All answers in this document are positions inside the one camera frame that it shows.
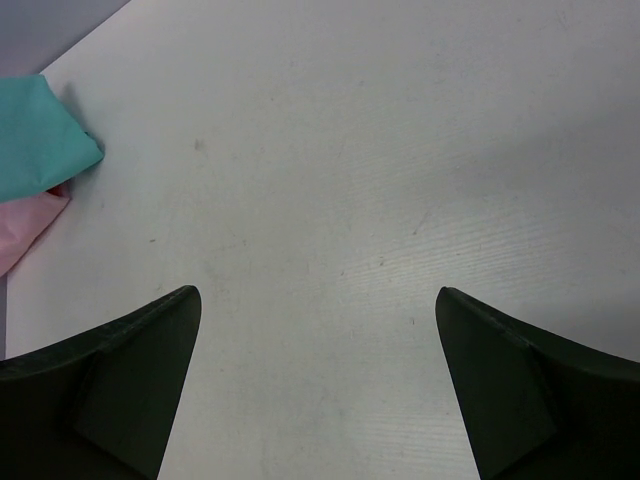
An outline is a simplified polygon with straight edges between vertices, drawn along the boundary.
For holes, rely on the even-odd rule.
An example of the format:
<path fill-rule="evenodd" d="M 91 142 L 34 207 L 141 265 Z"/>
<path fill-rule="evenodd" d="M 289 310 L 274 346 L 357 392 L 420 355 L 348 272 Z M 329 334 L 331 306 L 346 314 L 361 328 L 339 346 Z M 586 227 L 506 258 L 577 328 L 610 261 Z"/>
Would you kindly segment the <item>mint green t-shirt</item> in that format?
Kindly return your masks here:
<path fill-rule="evenodd" d="M 42 75 L 1 80 L 1 200 L 56 187 L 104 158 Z"/>

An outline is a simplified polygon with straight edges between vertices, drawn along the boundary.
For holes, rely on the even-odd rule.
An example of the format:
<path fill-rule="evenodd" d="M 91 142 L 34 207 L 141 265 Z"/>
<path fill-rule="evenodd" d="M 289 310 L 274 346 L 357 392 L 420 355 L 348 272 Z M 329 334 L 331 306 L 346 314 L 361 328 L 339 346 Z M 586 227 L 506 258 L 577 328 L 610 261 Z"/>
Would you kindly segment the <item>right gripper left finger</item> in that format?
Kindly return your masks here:
<path fill-rule="evenodd" d="M 2 361 L 2 478 L 157 478 L 200 320 L 187 285 Z"/>

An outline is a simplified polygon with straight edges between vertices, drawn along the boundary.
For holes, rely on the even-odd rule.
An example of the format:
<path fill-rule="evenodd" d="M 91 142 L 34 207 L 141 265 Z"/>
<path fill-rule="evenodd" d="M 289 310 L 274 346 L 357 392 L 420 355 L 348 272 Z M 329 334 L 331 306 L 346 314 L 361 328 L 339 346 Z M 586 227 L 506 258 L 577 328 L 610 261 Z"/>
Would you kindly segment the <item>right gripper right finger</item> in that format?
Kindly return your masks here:
<path fill-rule="evenodd" d="M 455 288 L 435 317 L 481 478 L 638 478 L 638 363 Z"/>

